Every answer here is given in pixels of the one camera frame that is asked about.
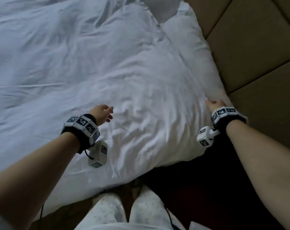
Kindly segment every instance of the person's left hand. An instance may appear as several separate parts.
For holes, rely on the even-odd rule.
[[[89,114],[93,115],[96,119],[97,126],[102,125],[104,122],[110,122],[113,119],[111,115],[113,113],[113,106],[98,105],[89,111]]]

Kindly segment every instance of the person's left arm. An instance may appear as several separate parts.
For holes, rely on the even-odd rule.
[[[90,111],[98,126],[111,113],[107,105]],[[79,148],[78,138],[65,132],[0,173],[0,215],[13,228],[29,228]]]

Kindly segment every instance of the person's right hand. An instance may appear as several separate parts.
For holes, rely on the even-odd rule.
[[[211,113],[220,107],[226,106],[221,99],[213,102],[211,102],[210,100],[206,100],[206,104]]]

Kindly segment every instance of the pant leg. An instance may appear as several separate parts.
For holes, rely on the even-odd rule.
[[[163,202],[146,185],[132,205],[129,222],[173,229]]]
[[[127,222],[126,215],[120,197],[113,193],[107,193],[100,196],[99,201],[86,214],[75,230],[114,222]]]

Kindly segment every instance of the person's right arm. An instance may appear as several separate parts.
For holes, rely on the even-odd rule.
[[[214,111],[224,103],[207,105]],[[231,121],[226,132],[259,198],[290,230],[290,150],[240,120]]]

